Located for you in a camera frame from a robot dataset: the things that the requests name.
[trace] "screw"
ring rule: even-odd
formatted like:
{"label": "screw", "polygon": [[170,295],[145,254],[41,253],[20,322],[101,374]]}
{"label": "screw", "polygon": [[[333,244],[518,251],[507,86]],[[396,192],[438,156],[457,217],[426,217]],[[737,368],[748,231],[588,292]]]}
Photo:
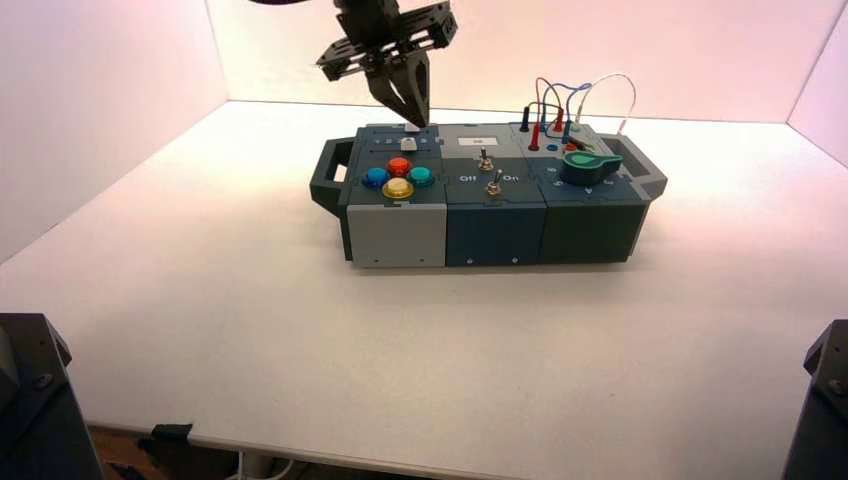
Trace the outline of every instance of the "screw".
{"label": "screw", "polygon": [[830,387],[830,391],[838,397],[848,396],[848,384],[845,382],[840,380],[831,380],[827,382],[827,386]]}
{"label": "screw", "polygon": [[49,373],[43,373],[32,381],[32,388],[36,390],[44,390],[45,388],[50,386],[51,383],[53,383],[53,375]]}

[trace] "table surface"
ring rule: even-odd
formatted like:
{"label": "table surface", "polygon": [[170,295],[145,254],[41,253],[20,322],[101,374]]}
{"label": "table surface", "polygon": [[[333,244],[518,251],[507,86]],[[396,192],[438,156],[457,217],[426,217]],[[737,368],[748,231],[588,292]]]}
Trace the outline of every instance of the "table surface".
{"label": "table surface", "polygon": [[848,170],[785,125],[634,120],[670,180],[629,262],[360,271],[308,181],[395,121],[228,103],[0,266],[0,311],[54,323],[92,424],[436,475],[779,475],[848,313]]}

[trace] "white wire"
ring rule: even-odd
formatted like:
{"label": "white wire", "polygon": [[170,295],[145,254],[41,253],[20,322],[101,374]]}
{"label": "white wire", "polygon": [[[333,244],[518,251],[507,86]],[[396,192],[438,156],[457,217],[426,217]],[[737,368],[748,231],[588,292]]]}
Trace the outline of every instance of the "white wire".
{"label": "white wire", "polygon": [[608,78],[612,78],[612,77],[622,77],[622,78],[624,78],[625,80],[627,80],[628,83],[630,83],[630,88],[633,90],[633,102],[630,103],[630,110],[627,111],[627,115],[621,121],[621,125],[618,126],[618,134],[621,135],[621,131],[624,130],[624,125],[627,124],[627,120],[630,120],[630,116],[633,115],[633,108],[636,106],[636,84],[634,84],[633,80],[631,80],[630,77],[628,77],[627,74],[625,74],[625,73],[621,73],[621,72],[608,73],[608,74],[602,76],[601,78],[595,80],[594,82],[592,82],[592,86],[589,87],[589,90],[586,90],[586,93],[583,95],[583,99],[580,101],[580,107],[577,109],[577,117],[575,117],[574,123],[580,123],[580,116],[583,114],[583,104],[586,103],[586,98],[589,97],[589,94],[592,93],[592,90],[594,90],[595,87],[597,87],[599,83],[603,82],[604,80],[606,80]]}
{"label": "white wire", "polygon": [[284,468],[282,472],[274,475],[273,477],[254,478],[254,477],[248,477],[247,475],[244,475],[244,473],[242,472],[242,468],[243,468],[242,462],[243,462],[243,460],[244,460],[244,453],[239,452],[239,469],[238,469],[238,472],[234,475],[230,475],[229,477],[227,477],[224,480],[281,480],[281,479],[285,478],[286,475],[289,474],[292,467],[294,466],[294,460],[289,460],[289,463],[286,464],[286,468]]}

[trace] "carrying handle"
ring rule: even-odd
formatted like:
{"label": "carrying handle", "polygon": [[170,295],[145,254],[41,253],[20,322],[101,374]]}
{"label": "carrying handle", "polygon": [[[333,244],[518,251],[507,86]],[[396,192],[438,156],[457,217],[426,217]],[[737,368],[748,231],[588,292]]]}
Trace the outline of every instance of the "carrying handle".
{"label": "carrying handle", "polygon": [[312,181],[309,182],[312,201],[336,217],[341,213],[339,197],[344,182],[337,182],[333,178],[336,176],[339,165],[347,167],[353,153],[353,142],[353,138],[327,140],[321,152],[321,158],[318,159],[318,165],[315,166],[315,172],[312,174]]}
{"label": "carrying handle", "polygon": [[639,185],[651,200],[656,200],[665,192],[668,178],[628,137],[604,133],[598,136],[613,153],[622,157],[622,163],[633,177],[633,183]]}

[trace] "control box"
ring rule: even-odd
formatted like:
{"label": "control box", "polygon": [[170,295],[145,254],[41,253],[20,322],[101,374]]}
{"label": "control box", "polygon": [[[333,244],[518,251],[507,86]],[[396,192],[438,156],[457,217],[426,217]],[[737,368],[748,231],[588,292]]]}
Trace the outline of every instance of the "control box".
{"label": "control box", "polygon": [[665,175],[625,136],[542,131],[369,125],[326,143],[312,199],[339,218],[357,267],[627,261]]}

